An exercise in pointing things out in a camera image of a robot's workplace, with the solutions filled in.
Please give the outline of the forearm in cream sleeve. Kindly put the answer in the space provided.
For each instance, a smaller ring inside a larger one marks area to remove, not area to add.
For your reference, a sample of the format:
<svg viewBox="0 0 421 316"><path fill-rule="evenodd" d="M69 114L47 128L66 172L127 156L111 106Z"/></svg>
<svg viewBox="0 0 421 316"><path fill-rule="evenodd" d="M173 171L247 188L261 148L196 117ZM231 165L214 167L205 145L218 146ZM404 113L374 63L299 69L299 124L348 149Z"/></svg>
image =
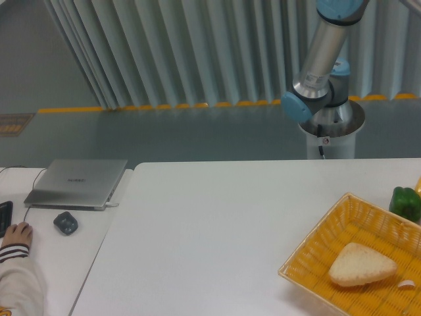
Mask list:
<svg viewBox="0 0 421 316"><path fill-rule="evenodd" d="M29 247L11 244L1 248L1 314L43 315L43 290Z"/></svg>

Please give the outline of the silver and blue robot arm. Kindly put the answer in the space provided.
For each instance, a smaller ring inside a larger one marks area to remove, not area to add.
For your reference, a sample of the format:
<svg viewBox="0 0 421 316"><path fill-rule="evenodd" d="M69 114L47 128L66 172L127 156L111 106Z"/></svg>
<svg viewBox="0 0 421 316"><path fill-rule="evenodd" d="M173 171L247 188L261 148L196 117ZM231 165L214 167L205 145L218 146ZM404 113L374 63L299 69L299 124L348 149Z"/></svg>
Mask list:
<svg viewBox="0 0 421 316"><path fill-rule="evenodd" d="M307 56L281 104L287 115L306 122L335 105L334 66L346 39L355 95L420 95L419 1L317 1L318 26Z"/></svg>

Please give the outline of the person's hand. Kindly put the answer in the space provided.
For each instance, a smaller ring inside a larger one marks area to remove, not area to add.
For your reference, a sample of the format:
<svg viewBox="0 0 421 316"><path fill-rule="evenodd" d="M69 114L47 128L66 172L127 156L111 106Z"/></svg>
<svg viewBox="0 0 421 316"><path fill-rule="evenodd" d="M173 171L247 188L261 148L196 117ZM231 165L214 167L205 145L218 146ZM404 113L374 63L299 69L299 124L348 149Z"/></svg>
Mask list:
<svg viewBox="0 0 421 316"><path fill-rule="evenodd" d="M10 225L3 237L1 247L4 248L12 245L24 245L30 248L33 240L33 232L29 236L22 233L22 229L26 226L26 224L26 222L21 222L19 224Z"/></svg>

